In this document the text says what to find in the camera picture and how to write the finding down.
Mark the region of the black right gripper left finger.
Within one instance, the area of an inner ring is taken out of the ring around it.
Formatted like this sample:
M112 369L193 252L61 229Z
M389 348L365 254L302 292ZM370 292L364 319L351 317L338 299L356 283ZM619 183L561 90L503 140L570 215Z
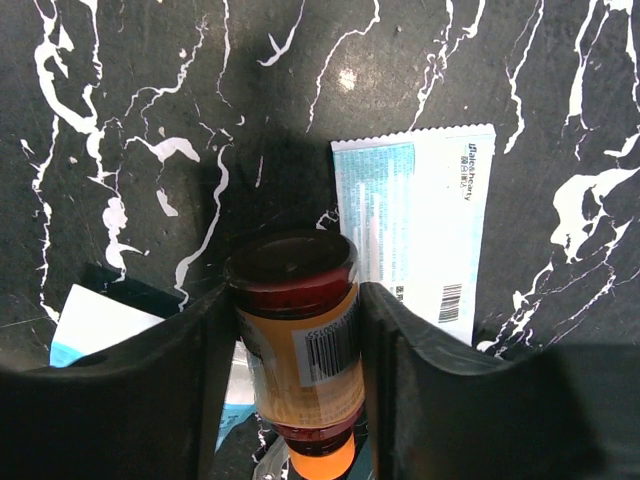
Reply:
M235 343L218 287L66 368L1 372L5 479L206 479Z

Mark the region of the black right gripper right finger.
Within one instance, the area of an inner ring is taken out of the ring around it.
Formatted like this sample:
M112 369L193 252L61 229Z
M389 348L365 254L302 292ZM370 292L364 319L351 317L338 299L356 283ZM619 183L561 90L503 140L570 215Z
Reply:
M560 345L502 361L380 284L363 284L359 301L377 478L638 477L637 347Z

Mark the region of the blue white swab bag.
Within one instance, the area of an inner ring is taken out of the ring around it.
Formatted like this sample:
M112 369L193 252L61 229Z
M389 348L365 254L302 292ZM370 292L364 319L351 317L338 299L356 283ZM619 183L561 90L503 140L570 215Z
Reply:
M49 365L64 368L78 359L127 340L161 322L160 316L119 303L74 284L67 296L50 346ZM256 412L247 350L235 343L218 429L217 446L231 430Z

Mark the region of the brown bottle orange label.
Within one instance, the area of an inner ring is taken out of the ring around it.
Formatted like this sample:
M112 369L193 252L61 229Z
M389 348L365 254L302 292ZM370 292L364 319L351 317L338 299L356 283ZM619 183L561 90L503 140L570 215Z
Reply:
M305 479L337 479L355 458L365 400L357 270L352 241L326 230L269 235L225 264L257 411Z

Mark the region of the white blue flat sachet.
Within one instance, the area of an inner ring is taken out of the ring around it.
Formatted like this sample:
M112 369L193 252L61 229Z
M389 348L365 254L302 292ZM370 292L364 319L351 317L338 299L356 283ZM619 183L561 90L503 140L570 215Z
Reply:
M341 233L360 278L471 344L496 132L491 124L331 144Z

